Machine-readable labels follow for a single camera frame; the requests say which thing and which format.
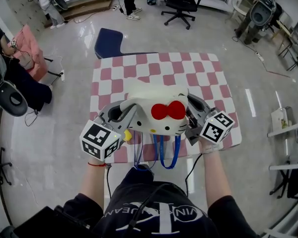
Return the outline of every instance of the pink chair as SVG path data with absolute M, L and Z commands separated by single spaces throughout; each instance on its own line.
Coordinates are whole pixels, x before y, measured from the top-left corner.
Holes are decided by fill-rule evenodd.
M 13 56 L 20 60 L 24 59 L 24 56 L 30 56 L 28 59 L 31 61 L 27 63 L 28 66 L 25 68 L 36 81 L 40 81 L 47 72 L 51 73 L 48 71 L 45 60 L 53 60 L 43 57 L 43 51 L 40 50 L 39 44 L 28 25 L 25 25 L 22 30 L 16 34 L 14 40 L 16 40 L 18 51 Z

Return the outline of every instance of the white plush toy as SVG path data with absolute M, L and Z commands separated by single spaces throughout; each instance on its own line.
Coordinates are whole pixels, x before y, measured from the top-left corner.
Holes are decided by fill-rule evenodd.
M 187 127 L 185 112 L 188 89 L 179 85 L 155 85 L 134 80 L 127 89 L 128 98 L 120 104 L 124 111 L 137 104 L 129 128 L 143 133 L 179 136 Z

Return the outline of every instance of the gray tiled floor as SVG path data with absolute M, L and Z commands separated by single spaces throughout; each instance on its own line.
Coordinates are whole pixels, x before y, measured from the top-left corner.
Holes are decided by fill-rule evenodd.
M 231 37 L 236 21 L 224 20 L 227 14 L 208 8 L 199 8 L 191 29 L 185 29 L 181 20 L 166 27 L 168 15 L 161 16 L 163 6 L 149 6 L 146 0 L 136 0 L 143 7 L 139 21 L 126 20 L 119 11 L 93 15 L 84 23 L 71 21 L 60 29 L 46 29 L 39 39 L 44 54 L 62 56 L 65 82 L 54 85 L 52 104 L 46 106 L 31 127 L 24 117 L 12 118 L 4 114 L 1 145 L 13 167 L 9 177 L 13 186 L 4 186 L 7 207 L 15 225 L 21 224 L 40 208 L 62 205 L 79 190 L 88 156 L 81 152 L 78 136 L 89 117 L 89 93 L 93 65 L 96 61 L 94 44 L 101 27 L 123 32 L 122 52 L 203 52 L 216 54 L 230 86 L 242 132 L 239 146 L 221 152 L 228 180 L 247 221 L 261 233 L 285 214 L 294 201 L 276 199 L 269 191 L 276 182 L 276 172 L 268 171 L 272 163 L 282 163 L 286 156 L 284 137 L 267 138 L 272 129 L 270 113 L 279 107 L 293 108 L 298 121 L 298 69 L 286 72 L 284 61 L 276 55 L 280 39 L 268 39 L 256 44 L 268 70 L 290 76 L 278 76 L 265 71 L 253 51 Z M 50 65 L 51 71 L 60 71 L 59 61 Z M 47 76 L 45 82 L 53 77 Z M 249 89 L 256 116 L 253 117 L 245 90 Z M 297 159 L 298 144 L 294 135 L 287 139 L 288 153 Z M 156 180 L 167 180 L 185 187 L 184 178 L 192 159 L 181 158 L 174 170 L 160 165 L 153 168 Z M 110 171 L 113 191 L 131 164 L 114 164 Z M 190 198 L 198 207 L 206 209 L 204 167 L 201 160 L 192 178 Z

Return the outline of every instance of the checkered tablecloth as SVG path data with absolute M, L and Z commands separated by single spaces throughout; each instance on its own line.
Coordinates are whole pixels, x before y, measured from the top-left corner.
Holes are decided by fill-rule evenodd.
M 222 148 L 238 145 L 242 136 L 238 118 L 220 62 L 214 54 L 202 53 L 160 53 L 131 55 L 97 60 L 93 72 L 90 119 L 94 120 L 99 111 L 109 103 L 124 100 L 124 91 L 132 78 L 143 82 L 165 85 L 184 85 L 189 92 L 204 99 L 210 107 L 216 106 L 235 120 L 234 128 L 221 143 Z M 172 159 L 174 138 L 164 137 L 165 159 Z M 143 146 L 141 161 L 154 160 L 152 135 L 136 132 L 136 136 L 106 158 L 108 163 L 126 163 L 134 161 Z M 199 144 L 191 146 L 184 134 L 181 136 L 179 156 L 199 154 Z

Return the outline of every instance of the pink cloth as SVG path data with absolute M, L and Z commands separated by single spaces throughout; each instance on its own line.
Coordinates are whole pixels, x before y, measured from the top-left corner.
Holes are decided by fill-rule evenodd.
M 40 81 L 41 78 L 47 73 L 48 67 L 43 57 L 43 51 L 40 50 L 31 29 L 28 25 L 25 25 L 20 32 L 14 37 L 16 40 L 17 48 L 21 51 L 28 52 L 34 62 L 34 67 L 28 69 L 28 73 L 36 80 Z M 22 56 L 20 51 L 17 51 L 14 55 L 15 58 Z

